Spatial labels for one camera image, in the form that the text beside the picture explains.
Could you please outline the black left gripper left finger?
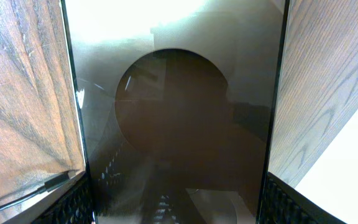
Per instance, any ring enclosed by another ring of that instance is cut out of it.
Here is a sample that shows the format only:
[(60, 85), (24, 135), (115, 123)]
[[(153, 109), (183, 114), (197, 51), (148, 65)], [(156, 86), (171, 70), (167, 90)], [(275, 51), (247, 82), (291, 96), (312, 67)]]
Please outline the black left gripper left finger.
[(88, 175), (81, 177), (31, 224), (92, 224), (93, 200)]

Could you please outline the smartphone with bronze back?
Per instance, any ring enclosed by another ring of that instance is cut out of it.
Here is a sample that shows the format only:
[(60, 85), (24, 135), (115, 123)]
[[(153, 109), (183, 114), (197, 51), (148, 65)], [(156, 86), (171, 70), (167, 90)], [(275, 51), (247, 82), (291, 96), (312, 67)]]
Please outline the smartphone with bronze back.
[(97, 223), (258, 223), (289, 2), (63, 1)]

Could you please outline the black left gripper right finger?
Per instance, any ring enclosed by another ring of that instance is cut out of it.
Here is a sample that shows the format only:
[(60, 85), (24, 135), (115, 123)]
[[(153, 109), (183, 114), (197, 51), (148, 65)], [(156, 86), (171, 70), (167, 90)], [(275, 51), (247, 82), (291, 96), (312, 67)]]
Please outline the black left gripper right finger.
[(344, 222), (269, 172), (258, 224), (344, 224)]

